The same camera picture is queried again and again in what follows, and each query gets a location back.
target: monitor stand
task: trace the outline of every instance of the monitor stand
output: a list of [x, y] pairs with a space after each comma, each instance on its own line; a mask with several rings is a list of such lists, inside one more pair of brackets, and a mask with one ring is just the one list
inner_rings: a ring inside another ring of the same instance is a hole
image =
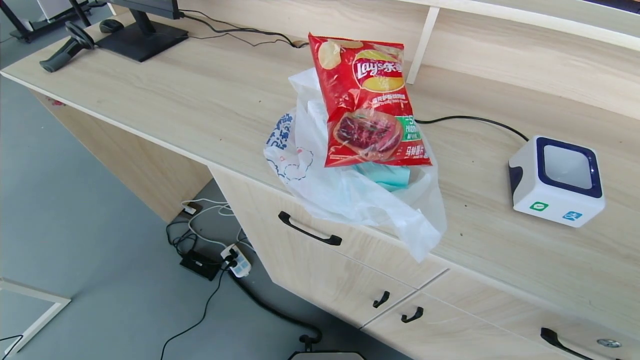
[[95, 44], [143, 62], [188, 38], [188, 31], [149, 20], [147, 13], [131, 10], [136, 22]]

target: red chip bag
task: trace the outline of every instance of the red chip bag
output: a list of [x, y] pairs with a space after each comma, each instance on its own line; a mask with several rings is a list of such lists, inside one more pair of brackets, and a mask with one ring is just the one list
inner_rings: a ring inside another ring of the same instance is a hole
[[329, 119], [326, 167], [431, 165], [402, 77], [403, 44], [309, 34]]

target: green icon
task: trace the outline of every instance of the green icon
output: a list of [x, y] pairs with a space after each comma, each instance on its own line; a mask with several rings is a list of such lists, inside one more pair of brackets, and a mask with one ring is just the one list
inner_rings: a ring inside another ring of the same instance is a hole
[[535, 211], [543, 211], [544, 209], [548, 208], [549, 204], [545, 204], [544, 202], [540, 202], [540, 201], [536, 201], [533, 203], [533, 205], [529, 206], [529, 209], [533, 209]]

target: computer monitor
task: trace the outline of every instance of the computer monitor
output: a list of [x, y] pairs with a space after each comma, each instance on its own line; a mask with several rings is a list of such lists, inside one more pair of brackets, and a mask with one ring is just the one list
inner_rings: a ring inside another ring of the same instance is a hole
[[136, 22], [120, 29], [96, 44], [114, 53], [143, 62], [187, 39], [188, 32], [149, 20], [147, 13], [179, 19], [177, 0], [107, 0], [129, 8]]

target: computer mouse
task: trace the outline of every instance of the computer mouse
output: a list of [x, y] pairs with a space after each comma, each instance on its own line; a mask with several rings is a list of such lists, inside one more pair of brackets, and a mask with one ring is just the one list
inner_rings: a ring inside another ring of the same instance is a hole
[[124, 25], [122, 25], [120, 21], [114, 19], [106, 19], [100, 23], [100, 32], [103, 34], [112, 34], [123, 28]]

